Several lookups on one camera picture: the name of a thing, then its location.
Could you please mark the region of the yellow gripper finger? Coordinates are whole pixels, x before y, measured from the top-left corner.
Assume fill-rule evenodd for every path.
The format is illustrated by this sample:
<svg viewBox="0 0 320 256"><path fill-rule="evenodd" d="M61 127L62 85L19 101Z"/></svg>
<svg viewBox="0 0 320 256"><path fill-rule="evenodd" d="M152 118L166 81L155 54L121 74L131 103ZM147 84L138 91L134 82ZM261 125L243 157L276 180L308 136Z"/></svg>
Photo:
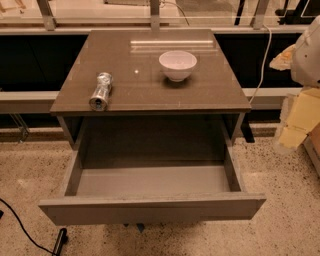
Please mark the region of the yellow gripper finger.
<svg viewBox="0 0 320 256"><path fill-rule="evenodd" d="M284 71L291 69L292 54L295 50L295 45L292 44L279 53L269 64L269 67L275 70Z"/></svg>
<svg viewBox="0 0 320 256"><path fill-rule="evenodd" d="M307 135L320 123L320 89L308 88L293 97L293 104L285 119L279 143L296 149Z"/></svg>

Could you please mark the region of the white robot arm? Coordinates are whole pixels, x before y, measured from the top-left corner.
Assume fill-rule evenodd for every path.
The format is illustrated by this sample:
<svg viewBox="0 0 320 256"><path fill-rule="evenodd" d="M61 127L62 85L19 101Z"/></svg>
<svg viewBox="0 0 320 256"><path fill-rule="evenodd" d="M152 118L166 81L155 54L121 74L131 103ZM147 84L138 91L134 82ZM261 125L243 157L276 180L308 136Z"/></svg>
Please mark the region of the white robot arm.
<svg viewBox="0 0 320 256"><path fill-rule="evenodd" d="M296 149L320 123L320 16L269 66L280 71L289 69L292 80L303 86L292 98L278 137L280 145Z"/></svg>

